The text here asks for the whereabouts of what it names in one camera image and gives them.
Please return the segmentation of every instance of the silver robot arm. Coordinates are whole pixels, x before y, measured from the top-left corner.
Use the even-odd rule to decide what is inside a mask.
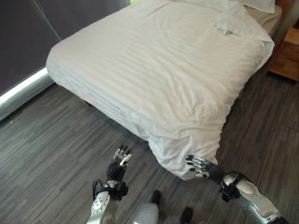
[[[258,188],[244,175],[231,172],[224,175],[216,164],[194,155],[189,155],[187,164],[193,166],[195,178],[207,178],[221,185],[222,199],[229,202],[238,198],[240,205],[256,224],[289,224],[274,204],[263,196]]]
[[[107,170],[107,182],[96,180],[93,183],[93,204],[87,224],[114,224],[119,201],[127,195],[128,187],[122,182],[127,163],[132,159],[128,147],[121,146],[113,156]]]

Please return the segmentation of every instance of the pillow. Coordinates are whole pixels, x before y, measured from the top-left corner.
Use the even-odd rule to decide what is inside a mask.
[[[243,5],[258,9],[266,13],[275,12],[275,0],[239,0]]]

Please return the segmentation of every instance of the white bedsheet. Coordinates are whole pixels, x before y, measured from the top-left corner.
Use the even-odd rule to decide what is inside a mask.
[[[47,69],[190,179],[185,157],[217,162],[226,116],[273,46],[238,2],[145,0],[54,46]]]

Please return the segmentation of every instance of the striped carpet floor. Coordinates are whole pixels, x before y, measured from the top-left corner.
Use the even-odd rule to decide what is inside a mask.
[[[299,220],[298,104],[291,81],[255,75],[228,116],[216,156],[225,171],[253,180],[291,224]],[[193,224],[252,223],[237,201],[221,200],[213,182],[176,178],[159,166],[147,142],[57,85],[0,124],[0,222],[86,223],[92,182],[104,179],[121,144],[134,159],[118,223],[132,223],[154,189],[162,193],[160,223],[178,223],[186,206],[194,209]]]

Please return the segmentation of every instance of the black shoe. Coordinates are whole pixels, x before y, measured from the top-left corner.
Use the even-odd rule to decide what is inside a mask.
[[[185,208],[184,211],[183,211],[183,214],[180,218],[180,224],[188,224],[191,222],[191,219],[192,219],[192,216],[193,216],[193,210],[192,208]]]
[[[153,195],[151,197],[150,202],[155,203],[156,205],[159,205],[160,203],[161,194],[158,190],[154,190]]]

